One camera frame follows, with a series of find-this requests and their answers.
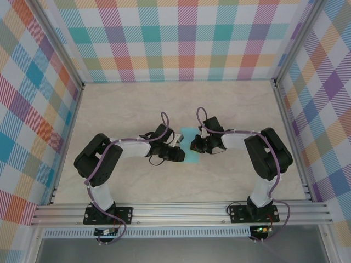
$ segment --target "aluminum rail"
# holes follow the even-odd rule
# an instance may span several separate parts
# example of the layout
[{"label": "aluminum rail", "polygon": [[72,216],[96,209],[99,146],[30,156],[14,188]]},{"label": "aluminum rail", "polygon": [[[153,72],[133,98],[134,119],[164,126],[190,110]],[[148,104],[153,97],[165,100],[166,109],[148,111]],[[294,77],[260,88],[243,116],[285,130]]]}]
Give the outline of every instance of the aluminum rail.
[{"label": "aluminum rail", "polygon": [[[289,225],[330,224],[332,217],[325,203],[311,201],[287,201],[291,207]],[[259,223],[231,224],[226,213],[228,202],[211,203],[150,203],[117,204],[133,207],[132,224],[128,227],[172,226],[254,226]],[[276,204],[282,225],[287,217],[285,205]],[[87,204],[52,204],[39,206],[32,226],[36,227],[88,227],[83,224]]]}]

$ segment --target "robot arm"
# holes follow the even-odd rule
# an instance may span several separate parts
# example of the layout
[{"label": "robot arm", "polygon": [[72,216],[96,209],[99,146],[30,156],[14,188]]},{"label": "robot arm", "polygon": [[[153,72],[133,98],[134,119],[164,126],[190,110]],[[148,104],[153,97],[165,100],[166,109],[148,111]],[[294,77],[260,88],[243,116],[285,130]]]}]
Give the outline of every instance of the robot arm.
[{"label": "robot arm", "polygon": [[[205,120],[203,124],[209,130],[224,131],[216,117]],[[199,130],[201,131],[201,135],[197,135],[191,143],[191,149],[194,151],[213,154],[213,149],[216,147],[221,149],[247,149],[253,167],[259,175],[256,186],[247,199],[247,212],[252,220],[266,216],[267,210],[273,203],[270,191],[277,180],[276,164],[266,143],[258,135],[252,136],[250,133],[215,134],[208,133],[201,126]],[[285,173],[287,168],[292,164],[291,154],[272,128],[264,129],[260,133],[272,146],[278,158],[280,172]]]},{"label": "robot arm", "polygon": [[[184,151],[176,146],[176,143],[180,142],[183,137],[180,134],[175,134],[170,128],[162,138],[152,142],[145,141],[159,137],[165,129],[166,126],[161,124],[155,132],[137,137],[140,141],[120,141],[109,148],[88,186],[91,199],[103,211],[110,210],[115,206],[107,181],[119,160],[128,157],[150,157],[153,155],[158,155],[160,158],[172,162],[182,162],[184,160]],[[104,152],[107,145],[112,141],[115,141],[115,139],[110,139],[105,134],[100,133],[84,148],[74,162],[74,166],[81,177],[88,178],[91,175],[100,160],[98,156]]]}]

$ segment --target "red wire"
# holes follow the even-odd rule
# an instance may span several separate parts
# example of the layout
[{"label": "red wire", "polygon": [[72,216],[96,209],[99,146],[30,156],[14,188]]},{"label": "red wire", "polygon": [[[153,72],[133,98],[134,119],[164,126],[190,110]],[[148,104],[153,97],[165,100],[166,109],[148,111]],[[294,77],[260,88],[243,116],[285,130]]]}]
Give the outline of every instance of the red wire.
[{"label": "red wire", "polygon": [[[119,218],[121,218],[121,216],[120,215],[117,215]],[[115,220],[116,221],[116,220]],[[120,222],[120,225],[118,226],[118,228],[117,228],[117,231],[120,229],[120,227],[121,227],[121,222]],[[114,227],[114,230],[115,230],[115,227]]]},{"label": "red wire", "polygon": [[270,218],[270,227],[272,227],[273,226],[273,218],[271,217],[270,214],[268,214],[268,217]]}]

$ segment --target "perforated metal strip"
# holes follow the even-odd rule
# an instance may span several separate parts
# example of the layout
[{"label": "perforated metal strip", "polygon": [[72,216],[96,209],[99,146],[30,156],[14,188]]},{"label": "perforated metal strip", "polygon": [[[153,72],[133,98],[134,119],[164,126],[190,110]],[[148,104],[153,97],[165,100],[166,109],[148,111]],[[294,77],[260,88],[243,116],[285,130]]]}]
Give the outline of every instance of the perforated metal strip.
[{"label": "perforated metal strip", "polygon": [[[130,227],[124,238],[177,238],[177,237],[248,237],[250,227]],[[47,228],[43,238],[96,238],[94,229]]]}]

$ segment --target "black cable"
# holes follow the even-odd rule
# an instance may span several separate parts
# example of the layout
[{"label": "black cable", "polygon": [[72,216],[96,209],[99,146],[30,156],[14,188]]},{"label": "black cable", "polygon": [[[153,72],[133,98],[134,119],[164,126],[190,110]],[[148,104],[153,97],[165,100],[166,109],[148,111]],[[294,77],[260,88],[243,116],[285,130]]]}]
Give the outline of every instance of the black cable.
[{"label": "black cable", "polygon": [[237,202],[237,201],[228,204],[228,206],[227,206],[227,214],[228,214],[228,215],[230,215],[230,213],[228,212],[228,209],[229,209],[229,207],[230,207],[232,204],[234,204],[234,203],[237,203],[237,204],[239,204],[240,206],[242,206],[242,204],[239,203],[239,202]]},{"label": "black cable", "polygon": [[220,152],[212,153],[211,155],[217,155],[217,154],[219,154],[219,153],[221,153],[221,152],[225,152],[225,151],[226,151],[226,149],[225,149],[224,151],[220,151]]},{"label": "black cable", "polygon": [[152,132],[149,131],[148,133],[145,133],[145,136],[146,136],[146,137],[149,137],[149,136],[150,136],[151,134],[153,134],[153,133],[154,133],[153,131],[152,131]]},{"label": "black cable", "polygon": [[160,165],[165,161],[165,159],[163,159],[161,163],[159,163],[159,164],[153,164],[153,163],[151,162],[151,158],[152,158],[152,157],[153,157],[153,155],[150,156],[150,158],[149,158],[149,163],[152,164],[153,166],[160,166]]}]

